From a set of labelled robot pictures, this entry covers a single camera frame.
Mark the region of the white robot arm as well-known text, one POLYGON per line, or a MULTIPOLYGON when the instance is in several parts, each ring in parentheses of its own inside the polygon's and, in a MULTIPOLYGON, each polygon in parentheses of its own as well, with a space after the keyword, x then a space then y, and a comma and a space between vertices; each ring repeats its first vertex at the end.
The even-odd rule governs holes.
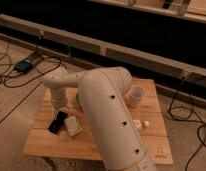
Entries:
POLYGON ((80 106, 108 171, 157 171, 124 102, 132 76, 123 67, 69 73, 55 69, 43 77, 55 108, 66 105, 65 89, 76 87, 80 106))

